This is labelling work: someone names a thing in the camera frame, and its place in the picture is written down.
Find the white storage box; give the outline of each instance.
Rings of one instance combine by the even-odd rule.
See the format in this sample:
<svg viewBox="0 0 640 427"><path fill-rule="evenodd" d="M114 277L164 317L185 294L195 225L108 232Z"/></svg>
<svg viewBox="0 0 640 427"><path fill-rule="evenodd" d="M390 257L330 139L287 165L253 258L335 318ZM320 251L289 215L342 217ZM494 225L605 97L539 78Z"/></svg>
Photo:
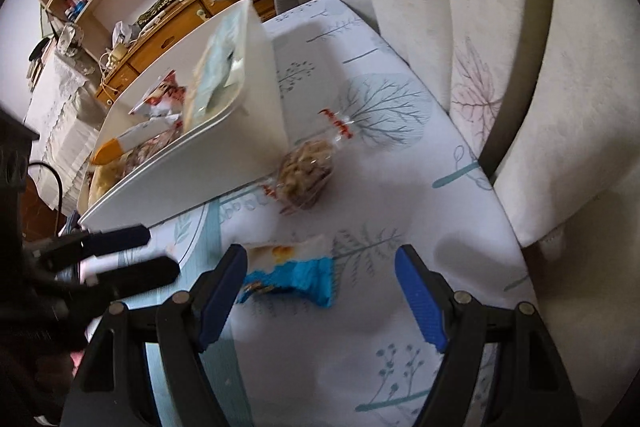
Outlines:
<svg viewBox="0 0 640 427"><path fill-rule="evenodd" d="M129 111L145 91L175 70L179 84L190 84L207 41L225 15L239 13L234 59L241 80L219 113L146 161L88 208L84 180L80 224L106 230L142 223L148 227L277 169L288 149L275 60L251 0L241 0L199 26L158 58L113 103L95 151L129 127L145 120Z"/></svg>

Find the black cable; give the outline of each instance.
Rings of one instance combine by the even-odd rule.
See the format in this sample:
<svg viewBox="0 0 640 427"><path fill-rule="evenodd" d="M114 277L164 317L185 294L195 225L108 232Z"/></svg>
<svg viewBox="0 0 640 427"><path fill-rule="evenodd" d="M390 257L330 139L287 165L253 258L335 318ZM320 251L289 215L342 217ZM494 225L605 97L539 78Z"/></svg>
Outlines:
<svg viewBox="0 0 640 427"><path fill-rule="evenodd" d="M60 179L60 174L48 163L45 162L31 162L29 163L30 167L39 166L49 169L49 171L53 172L53 175L56 177L56 181L58 182L58 213L56 214L56 223L54 225L53 235L58 235L58 222L60 221L60 216L62 215L62 179Z"/></svg>

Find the packaged food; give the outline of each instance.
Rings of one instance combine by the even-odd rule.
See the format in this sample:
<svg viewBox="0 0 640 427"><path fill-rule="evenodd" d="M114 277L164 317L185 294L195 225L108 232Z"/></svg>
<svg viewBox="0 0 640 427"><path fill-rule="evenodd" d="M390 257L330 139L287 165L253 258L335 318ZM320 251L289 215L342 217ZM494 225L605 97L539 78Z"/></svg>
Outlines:
<svg viewBox="0 0 640 427"><path fill-rule="evenodd" d="M89 186L89 206L92 206L103 197L123 178L126 158L127 155L123 155L107 165L100 165L95 168L91 185Z"/></svg>
<svg viewBox="0 0 640 427"><path fill-rule="evenodd" d="M177 121L169 130L146 140L144 143L134 147L130 152L125 152L119 158L105 165L89 165L87 169L87 177L90 184L88 206L92 206L121 179L131 174L151 156L176 140L181 133L182 122L177 118Z"/></svg>
<svg viewBox="0 0 640 427"><path fill-rule="evenodd" d="M180 114L186 90L185 86L178 85L175 70L171 70L165 76L159 77L157 84L146 90L129 114L149 117Z"/></svg>
<svg viewBox="0 0 640 427"><path fill-rule="evenodd" d="M324 235L302 243L243 246L248 269L238 303L252 295L294 294L323 308L332 305L334 260Z"/></svg>
<svg viewBox="0 0 640 427"><path fill-rule="evenodd" d="M182 134L182 123L180 121L168 131L153 137L144 143L135 147L129 155L124 164L123 177L131 174L135 169L140 167L151 156L160 152L171 142L177 140Z"/></svg>
<svg viewBox="0 0 640 427"><path fill-rule="evenodd" d="M286 210L311 208L334 171L335 153L353 137L348 119L323 109L332 128L295 147L283 158L268 195L286 205Z"/></svg>
<svg viewBox="0 0 640 427"><path fill-rule="evenodd" d="M107 165L147 140L155 138L165 131L173 130L179 120L179 114L171 114L134 125L120 136L111 138L107 143L104 143L91 158L91 163Z"/></svg>
<svg viewBox="0 0 640 427"><path fill-rule="evenodd" d="M238 12L229 13L221 21L207 42L194 71L193 83L187 90L183 110L185 131L208 120L220 89L236 81L232 74L234 53L238 43Z"/></svg>

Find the white tablecloth with tree print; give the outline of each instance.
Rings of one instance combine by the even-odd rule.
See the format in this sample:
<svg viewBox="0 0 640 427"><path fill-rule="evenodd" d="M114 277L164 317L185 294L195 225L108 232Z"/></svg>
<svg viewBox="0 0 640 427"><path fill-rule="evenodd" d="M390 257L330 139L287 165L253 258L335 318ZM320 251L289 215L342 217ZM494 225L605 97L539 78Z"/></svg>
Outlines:
<svg viewBox="0 0 640 427"><path fill-rule="evenodd" d="M468 145L395 52L339 0L314 0L264 24L276 54L289 139L311 136L330 107L356 138L308 211L280 213L258 184L175 217L151 243L84 270L160 251L180 261L171 288L131 299L159 303L188 289L231 243L302 241L323 234L335 259L334 306L264 296L236 305L202 360L232 426L358 427L413 424L441 362L424 342L394 274L411 243L452 288L512 307L534 301L510 224ZM149 346L163 425L180 425ZM477 424L494 348L485 349L467 422Z"/></svg>

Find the blue snack wrapper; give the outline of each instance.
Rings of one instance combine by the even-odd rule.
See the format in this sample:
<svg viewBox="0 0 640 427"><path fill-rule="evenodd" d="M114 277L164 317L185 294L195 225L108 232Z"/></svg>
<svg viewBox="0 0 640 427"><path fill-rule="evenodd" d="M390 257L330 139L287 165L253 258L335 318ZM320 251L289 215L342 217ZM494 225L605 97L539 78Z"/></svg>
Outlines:
<svg viewBox="0 0 640 427"><path fill-rule="evenodd" d="M249 268L238 303L252 295L293 294L322 308L333 303L334 260L323 236L290 245L245 245Z"/></svg>

